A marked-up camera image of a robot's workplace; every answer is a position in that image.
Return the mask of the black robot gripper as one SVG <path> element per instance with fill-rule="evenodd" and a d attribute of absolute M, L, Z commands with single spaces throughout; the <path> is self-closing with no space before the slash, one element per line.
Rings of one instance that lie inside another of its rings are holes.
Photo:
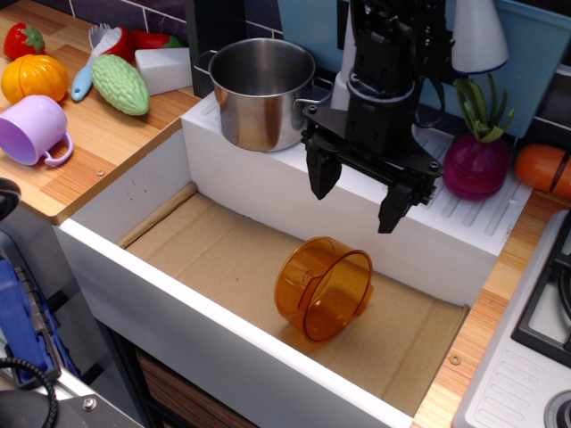
<path fill-rule="evenodd" d="M 322 200 L 347 165 L 385 184 L 379 234 L 390 234 L 412 206 L 427 205 L 443 168 L 413 135 L 408 102 L 372 105 L 350 100 L 347 111 L 310 105 L 302 131 L 313 194 Z"/>

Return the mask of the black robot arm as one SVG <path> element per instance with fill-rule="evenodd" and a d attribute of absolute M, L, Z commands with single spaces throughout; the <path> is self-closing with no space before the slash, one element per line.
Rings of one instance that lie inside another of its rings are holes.
<path fill-rule="evenodd" d="M 311 191 L 323 199 L 349 166 L 386 185 L 378 214 L 390 234 L 410 207 L 428 204 L 441 163 L 417 142 L 418 104 L 429 80 L 440 98 L 451 71 L 451 32 L 443 1 L 352 1 L 356 54 L 347 78 L 347 110 L 310 106 L 302 131 Z"/>

